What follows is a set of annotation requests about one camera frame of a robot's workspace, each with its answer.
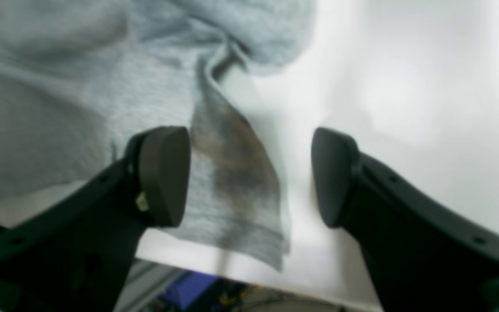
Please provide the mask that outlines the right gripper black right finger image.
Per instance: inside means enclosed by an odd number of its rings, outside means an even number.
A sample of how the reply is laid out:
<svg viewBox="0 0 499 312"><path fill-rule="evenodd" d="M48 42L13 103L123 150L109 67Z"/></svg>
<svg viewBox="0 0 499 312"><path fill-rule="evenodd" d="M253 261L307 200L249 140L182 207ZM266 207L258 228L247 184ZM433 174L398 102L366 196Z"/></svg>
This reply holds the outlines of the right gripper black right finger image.
<svg viewBox="0 0 499 312"><path fill-rule="evenodd" d="M386 312L499 312L499 234L438 204L344 133L319 127L321 218L358 241Z"/></svg>

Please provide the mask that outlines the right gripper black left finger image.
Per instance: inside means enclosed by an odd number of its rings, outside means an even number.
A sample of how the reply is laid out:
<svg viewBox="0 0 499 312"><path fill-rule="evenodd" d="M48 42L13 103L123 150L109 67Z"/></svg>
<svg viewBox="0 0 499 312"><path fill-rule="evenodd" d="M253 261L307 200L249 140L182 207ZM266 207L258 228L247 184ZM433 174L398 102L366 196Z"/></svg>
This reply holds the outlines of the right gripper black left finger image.
<svg viewBox="0 0 499 312"><path fill-rule="evenodd" d="M190 164L188 129L154 128L69 197L0 227L0 311L113 311L146 229L180 225Z"/></svg>

